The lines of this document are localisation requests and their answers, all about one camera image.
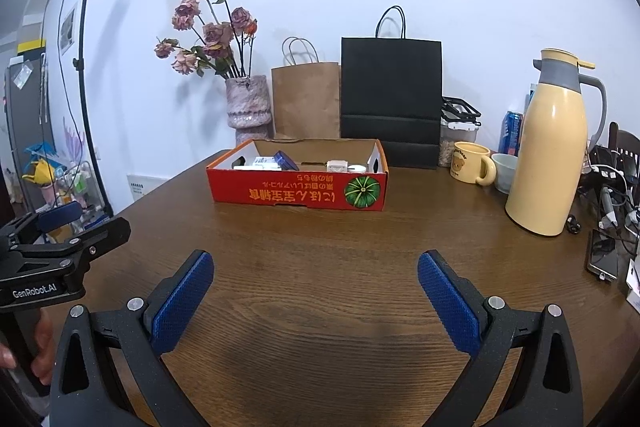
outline yellow mug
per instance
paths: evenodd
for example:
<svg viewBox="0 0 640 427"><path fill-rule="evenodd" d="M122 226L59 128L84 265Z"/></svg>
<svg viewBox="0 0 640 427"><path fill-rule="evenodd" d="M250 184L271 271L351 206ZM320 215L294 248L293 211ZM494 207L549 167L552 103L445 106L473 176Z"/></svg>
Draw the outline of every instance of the yellow mug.
<svg viewBox="0 0 640 427"><path fill-rule="evenodd" d="M495 163L489 157L491 151L471 142L456 142L449 172L465 183L491 185L495 181Z"/></svg>

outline blue can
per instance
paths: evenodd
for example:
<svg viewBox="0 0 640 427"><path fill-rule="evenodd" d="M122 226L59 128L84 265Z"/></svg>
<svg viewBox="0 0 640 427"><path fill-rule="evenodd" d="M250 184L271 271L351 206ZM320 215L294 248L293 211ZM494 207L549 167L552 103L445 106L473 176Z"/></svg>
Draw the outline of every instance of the blue can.
<svg viewBox="0 0 640 427"><path fill-rule="evenodd" d="M522 115L519 112L507 111L502 120L502 135L498 152L517 156L520 151L520 133L522 131Z"/></svg>

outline green pumpkin graphic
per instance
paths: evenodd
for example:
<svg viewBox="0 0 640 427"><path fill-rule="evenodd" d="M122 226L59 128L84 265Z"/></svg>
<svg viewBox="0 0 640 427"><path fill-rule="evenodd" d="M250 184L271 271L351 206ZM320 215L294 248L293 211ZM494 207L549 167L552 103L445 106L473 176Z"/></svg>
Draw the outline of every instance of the green pumpkin graphic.
<svg viewBox="0 0 640 427"><path fill-rule="evenodd" d="M354 178L344 188L344 199L356 208L371 206L379 196L380 184L370 176Z"/></svg>

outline silver screw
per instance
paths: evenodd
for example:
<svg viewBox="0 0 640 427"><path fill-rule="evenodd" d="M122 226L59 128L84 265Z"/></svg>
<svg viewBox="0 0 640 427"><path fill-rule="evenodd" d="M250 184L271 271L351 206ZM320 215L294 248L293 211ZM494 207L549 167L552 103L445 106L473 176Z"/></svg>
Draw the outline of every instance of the silver screw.
<svg viewBox="0 0 640 427"><path fill-rule="evenodd" d="M495 310L501 310L504 308L504 300L494 295L493 297L489 297L489 306Z"/></svg>
<svg viewBox="0 0 640 427"><path fill-rule="evenodd" d="M560 306L556 304L549 304L549 306L546 309L549 310L549 313L551 313L554 317L559 317L560 315L562 315L562 310L560 309Z"/></svg>
<svg viewBox="0 0 640 427"><path fill-rule="evenodd" d="M144 305L145 301L143 301L140 297L133 297L128 303L127 308L129 308L132 312L138 311Z"/></svg>
<svg viewBox="0 0 640 427"><path fill-rule="evenodd" d="M78 304L73 308L71 308L71 311L69 312L69 314L72 317L79 317L80 315L82 315L82 312L84 312L84 308L80 304Z"/></svg>

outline smartphone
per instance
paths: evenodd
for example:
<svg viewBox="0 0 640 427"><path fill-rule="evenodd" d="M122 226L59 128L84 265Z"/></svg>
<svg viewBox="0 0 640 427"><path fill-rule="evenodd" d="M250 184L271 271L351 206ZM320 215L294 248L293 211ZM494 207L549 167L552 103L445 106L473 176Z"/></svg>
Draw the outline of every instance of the smartphone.
<svg viewBox="0 0 640 427"><path fill-rule="evenodd" d="M616 240L600 230L591 230L585 268L601 281L613 282L618 279Z"/></svg>

